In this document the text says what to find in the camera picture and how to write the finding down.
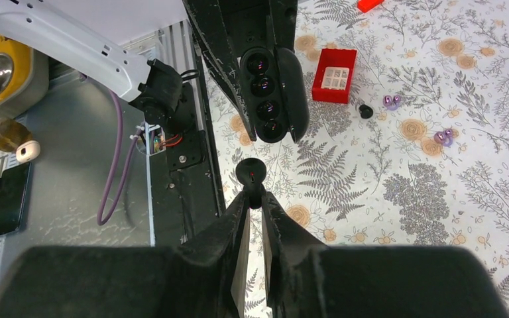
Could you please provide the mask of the black earbud charging case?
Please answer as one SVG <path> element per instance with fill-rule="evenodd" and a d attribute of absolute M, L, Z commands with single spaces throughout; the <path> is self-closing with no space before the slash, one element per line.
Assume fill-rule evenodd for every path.
<path fill-rule="evenodd" d="M 247 115 L 263 142 L 280 142 L 290 135 L 299 142 L 307 132 L 310 114 L 302 66 L 287 48 L 247 50 L 240 63 Z"/>

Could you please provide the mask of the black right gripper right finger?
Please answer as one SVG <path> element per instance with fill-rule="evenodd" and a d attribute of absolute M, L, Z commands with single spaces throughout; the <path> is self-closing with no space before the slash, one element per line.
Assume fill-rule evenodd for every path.
<path fill-rule="evenodd" d="M 329 246 L 261 199 L 274 317 L 507 317 L 487 271 L 450 246 Z"/>

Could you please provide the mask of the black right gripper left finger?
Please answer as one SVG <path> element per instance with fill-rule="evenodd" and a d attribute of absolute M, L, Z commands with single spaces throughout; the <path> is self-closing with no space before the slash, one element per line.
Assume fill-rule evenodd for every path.
<path fill-rule="evenodd" d="M 36 246 L 0 282 L 0 317 L 241 317 L 249 199 L 179 246 Z"/>

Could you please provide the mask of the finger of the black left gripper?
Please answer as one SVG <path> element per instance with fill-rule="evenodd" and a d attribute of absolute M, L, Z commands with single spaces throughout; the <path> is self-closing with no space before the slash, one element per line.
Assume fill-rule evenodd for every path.
<path fill-rule="evenodd" d="M 298 0 L 268 0 L 265 4 L 268 43 L 294 51 Z"/>
<path fill-rule="evenodd" d="M 224 10 L 231 1 L 184 0 L 188 20 L 210 76 L 236 108 L 251 141 L 256 133 L 247 115 L 238 59 L 227 34 Z"/>

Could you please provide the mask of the black earbud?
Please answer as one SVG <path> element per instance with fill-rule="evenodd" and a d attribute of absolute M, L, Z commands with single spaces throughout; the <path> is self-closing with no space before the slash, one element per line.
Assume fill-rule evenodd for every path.
<path fill-rule="evenodd" d="M 262 206 L 262 197 L 265 192 L 263 182 L 266 179 L 266 165 L 258 158 L 246 158 L 241 160 L 236 168 L 235 175 L 243 191 L 249 199 L 251 209 L 259 209 Z"/>
<path fill-rule="evenodd" d="M 373 108 L 365 104 L 360 105 L 358 110 L 362 119 L 370 119 L 374 115 Z"/>

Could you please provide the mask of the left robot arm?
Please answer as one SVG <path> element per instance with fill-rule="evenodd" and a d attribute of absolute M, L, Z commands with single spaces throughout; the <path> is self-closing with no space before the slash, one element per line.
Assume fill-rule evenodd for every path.
<path fill-rule="evenodd" d="M 184 1 L 212 78 L 252 140 L 299 141 L 309 125 L 294 54 L 296 1 Z M 184 77 L 100 36 L 47 1 L 0 1 L 0 35 L 26 44 L 110 89 L 171 134 L 192 128 Z"/>

